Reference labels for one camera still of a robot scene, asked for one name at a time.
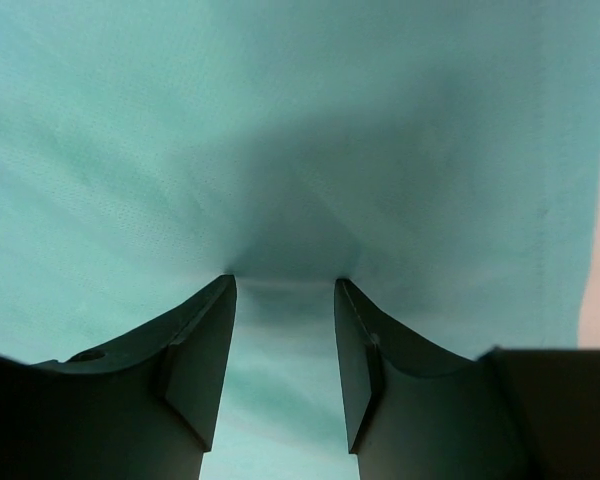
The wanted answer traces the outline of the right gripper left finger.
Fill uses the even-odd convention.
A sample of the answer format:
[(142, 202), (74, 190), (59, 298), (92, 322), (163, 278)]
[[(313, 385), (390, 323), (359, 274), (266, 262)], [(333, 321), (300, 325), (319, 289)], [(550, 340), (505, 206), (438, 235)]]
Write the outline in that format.
[(0, 356), (0, 479), (195, 479), (218, 417), (237, 300), (222, 275), (69, 360)]

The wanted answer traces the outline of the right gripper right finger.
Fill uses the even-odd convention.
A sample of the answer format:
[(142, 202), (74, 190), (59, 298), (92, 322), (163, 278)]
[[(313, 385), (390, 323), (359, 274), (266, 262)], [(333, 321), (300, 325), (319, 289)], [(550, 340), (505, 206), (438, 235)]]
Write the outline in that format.
[(600, 479), (600, 350), (470, 360), (334, 288), (348, 449), (363, 479)]

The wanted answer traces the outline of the teal t shirt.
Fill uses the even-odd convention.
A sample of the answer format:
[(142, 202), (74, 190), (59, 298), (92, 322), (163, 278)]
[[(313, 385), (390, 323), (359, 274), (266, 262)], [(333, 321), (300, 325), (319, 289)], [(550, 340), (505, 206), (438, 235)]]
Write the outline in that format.
[(217, 276), (206, 479), (354, 479), (333, 287), (466, 357), (573, 348), (600, 1), (0, 1), (0, 354), (65, 360)]

